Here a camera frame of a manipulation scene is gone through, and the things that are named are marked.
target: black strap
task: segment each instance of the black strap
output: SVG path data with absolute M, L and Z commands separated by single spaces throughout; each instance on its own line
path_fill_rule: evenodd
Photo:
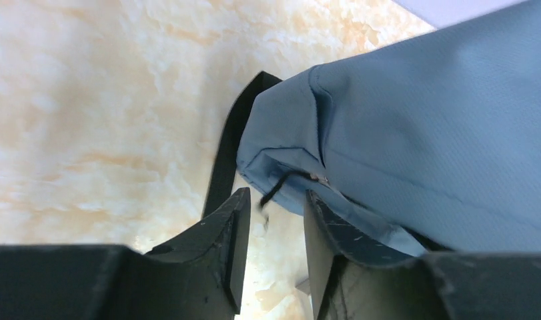
M 237 171 L 237 150 L 251 114 L 254 99 L 262 91 L 280 82 L 282 80 L 262 71 L 247 85 L 235 101 L 227 116 L 221 141 L 219 141 L 219 149 L 215 156 L 202 217 L 214 212 L 231 196 Z

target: stitching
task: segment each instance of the stitching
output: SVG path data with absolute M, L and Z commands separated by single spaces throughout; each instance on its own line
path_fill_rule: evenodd
M 521 220 L 518 216 L 516 215 L 513 215 L 511 213 L 508 213 L 508 212 L 502 212 L 502 211 L 497 211 L 497 210 L 494 210 L 494 209 L 491 209 L 491 208 L 488 208 L 488 207 L 484 207 L 482 205 L 479 205 L 479 204 L 476 204 L 476 203 L 471 203 L 469 201 L 465 201 L 459 197 L 457 197 L 456 195 L 453 195 L 451 193 L 447 193 L 445 191 L 442 191 L 442 190 L 437 190 L 437 189 L 433 189 L 431 187 L 428 187 L 426 185 L 423 185 L 417 181 L 413 181 L 407 177 L 401 177 L 399 175 L 396 175 L 395 173 L 392 173 L 392 172 L 389 172 L 389 171 L 386 171 L 386 170 L 383 170 L 383 169 L 380 169 L 380 168 L 377 168 L 377 167 L 374 167 L 373 165 L 369 164 L 369 163 L 366 163 L 365 161 L 362 161 L 362 160 L 355 160 L 353 159 L 352 157 L 346 155 L 345 153 L 341 153 L 340 151 L 336 150 L 335 148 L 333 147 L 330 147 L 330 151 L 333 151 L 334 153 L 337 153 L 338 155 L 342 156 L 342 157 L 345 157 L 355 163 L 358 163 L 360 165 L 363 165 L 364 167 L 367 167 L 369 169 L 372 169 L 374 171 L 377 171 L 379 173 L 382 173 L 384 175 L 387 175 L 389 177 L 392 177 L 394 179 L 397 179 L 401 182 L 405 182 L 409 185 L 412 185 L 414 187 L 417 187 L 417 188 L 420 188 L 420 189 L 423 189 L 427 192 L 431 192 L 431 193 L 434 193 L 436 195 L 440 195 L 440 196 L 443 196 L 447 199 L 450 199 L 450 200 L 453 200 L 453 201 L 456 201 L 456 202 L 459 202 L 465 206 L 469 206 L 469 207 L 472 207 L 472 208 L 475 208 L 475 209 L 480 209 L 480 210 L 483 210 L 489 214 L 492 214 L 492 215 L 497 215 L 501 218 L 504 218 L 504 219 L 509 219 L 511 221 L 515 221 L 517 222 L 518 224 L 520 225 L 527 225 L 527 226 L 530 226 L 532 228 L 534 228 L 535 230 L 541 230 L 541 225 L 535 225 L 533 224 L 533 222 L 529 222 L 529 221 L 526 221 L 526 220 Z
M 318 102 L 316 100 L 316 96 L 314 94 L 314 90 L 312 89 L 312 84 L 311 84 L 311 81 L 312 81 L 312 75 L 320 68 L 321 66 L 319 65 L 315 65 L 311 68 L 308 69 L 308 76 L 306 77 L 306 85 L 308 86 L 308 89 L 310 90 L 310 92 L 312 93 L 311 95 L 308 95 L 306 93 L 305 90 L 302 90 L 298 87 L 298 91 L 302 94 L 302 96 L 306 99 L 307 103 L 308 103 L 308 107 L 311 106 L 311 105 L 314 105 L 315 106 L 315 113 L 316 113 L 316 117 L 315 117 L 315 122 L 316 122 L 316 131 L 314 132 L 314 135 L 316 137 L 316 141 L 317 141 L 317 144 L 318 144 L 318 156 L 319 156 L 319 159 L 318 159 L 318 163 L 321 163 L 323 166 L 325 166 L 324 164 L 324 161 L 323 161 L 323 157 L 322 157 L 322 154 L 323 154 L 323 151 L 322 151 L 322 146 L 321 146 L 321 143 L 320 143 L 320 118 L 319 118 L 319 111 L 318 111 Z
M 251 161 L 247 162 L 246 165 L 244 165 L 244 168 L 245 170 L 246 169 L 249 169 L 249 167 L 251 166 L 251 164 L 260 156 L 261 153 L 263 153 L 264 151 L 267 151 L 267 150 L 270 150 L 270 151 L 273 151 L 273 150 L 302 150 L 304 151 L 305 153 L 307 153 L 313 160 L 319 162 L 319 159 L 316 159 L 314 157 L 314 155 L 312 155 L 312 153 L 310 153 L 306 148 L 303 148 L 303 147 L 278 147 L 278 148 L 272 148 L 272 147 L 268 147 L 268 148 L 263 148 L 263 149 L 260 149 L 256 155 L 254 157 L 251 158 Z
M 333 111 L 335 109 L 337 109 L 337 105 L 335 104 L 335 100 L 333 99 L 333 95 L 325 88 L 322 87 L 322 85 L 320 84 L 320 79 L 321 79 L 321 76 L 322 76 L 322 67 L 323 65 L 319 65 L 316 67 L 316 85 L 325 93 L 327 93 L 327 95 L 329 96 L 329 100 L 331 101 L 331 108 L 333 109 Z M 326 141 L 328 141 L 328 138 L 329 138 L 329 132 L 330 132 L 330 129 L 331 129 L 331 125 L 332 125 L 332 122 L 333 122 L 333 117 L 329 117 L 329 119 L 327 120 L 327 124 L 325 125 L 325 128 L 327 128 L 327 132 L 323 132 L 323 139 L 321 142 L 323 142 L 323 145 L 321 145 L 320 143 L 320 157 L 322 158 L 322 161 L 321 161 L 321 164 L 325 166 L 325 144 L 326 144 Z M 320 142 L 320 133 L 318 132 L 318 142 Z

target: marble wall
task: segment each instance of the marble wall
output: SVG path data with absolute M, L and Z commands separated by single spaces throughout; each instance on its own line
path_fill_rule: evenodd
M 258 71 L 430 30 L 388 0 L 0 0 L 0 244 L 147 251 L 199 219 L 226 113 Z M 253 211 L 240 319 L 302 319 L 302 219 L 268 213 L 265 230 Z

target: blue fabric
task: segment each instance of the blue fabric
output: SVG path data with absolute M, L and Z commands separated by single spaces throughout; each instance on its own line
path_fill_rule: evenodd
M 239 172 L 268 192 L 281 174 L 323 175 L 343 194 L 292 179 L 275 197 L 301 214 L 314 189 L 404 252 L 398 225 L 451 248 L 541 251 L 541 0 L 313 67 L 260 94 Z

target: black string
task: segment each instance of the black string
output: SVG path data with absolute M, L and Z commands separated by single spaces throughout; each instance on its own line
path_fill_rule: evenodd
M 315 181 L 315 182 L 319 181 L 319 178 L 314 177 L 313 175 L 311 175 L 310 173 L 307 173 L 305 171 L 299 171 L 299 170 L 288 171 L 287 173 L 284 173 L 284 175 L 282 175 L 280 177 L 280 180 L 278 180 L 278 182 L 276 183 L 276 185 L 274 185 L 272 190 L 270 190 L 269 193 L 266 193 L 262 197 L 262 199 L 260 199 L 260 202 L 258 203 L 259 209 L 262 209 L 267 203 L 270 202 L 270 200 L 272 200 L 274 195 L 278 191 L 280 191 L 280 189 L 282 188 L 282 186 L 284 185 L 286 180 L 288 180 L 288 178 L 291 177 L 292 175 L 297 175 L 298 177 L 302 177 L 302 178 L 310 180 L 310 181 Z

